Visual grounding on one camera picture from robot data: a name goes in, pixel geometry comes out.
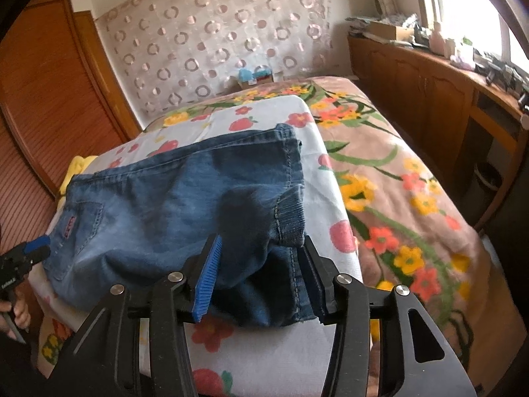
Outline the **person's left hand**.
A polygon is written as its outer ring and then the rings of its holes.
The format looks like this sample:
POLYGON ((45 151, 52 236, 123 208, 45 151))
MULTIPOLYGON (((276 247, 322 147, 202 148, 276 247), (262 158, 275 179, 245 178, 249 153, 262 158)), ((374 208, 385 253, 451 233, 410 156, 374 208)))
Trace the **person's left hand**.
POLYGON ((27 329, 31 320, 28 304, 24 294, 20 290, 16 289, 14 295, 15 303, 13 304, 11 301, 2 300, 0 310, 2 313, 13 312, 16 326, 21 329, 27 329))

